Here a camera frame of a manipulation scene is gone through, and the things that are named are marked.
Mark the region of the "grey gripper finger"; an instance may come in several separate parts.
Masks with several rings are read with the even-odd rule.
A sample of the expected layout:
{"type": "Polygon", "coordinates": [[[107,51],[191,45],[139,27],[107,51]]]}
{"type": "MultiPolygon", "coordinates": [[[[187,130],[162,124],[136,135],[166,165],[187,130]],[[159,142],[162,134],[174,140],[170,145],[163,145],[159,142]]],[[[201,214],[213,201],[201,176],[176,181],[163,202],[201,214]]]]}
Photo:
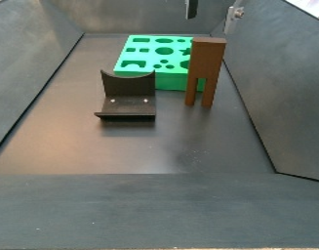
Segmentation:
{"type": "Polygon", "coordinates": [[[190,20],[197,16],[198,0],[186,0],[186,18],[190,20]]]}
{"type": "Polygon", "coordinates": [[[237,21],[243,17],[243,6],[241,5],[241,3],[242,0],[237,0],[234,5],[229,8],[223,29],[226,35],[229,35],[234,31],[237,21]]]}

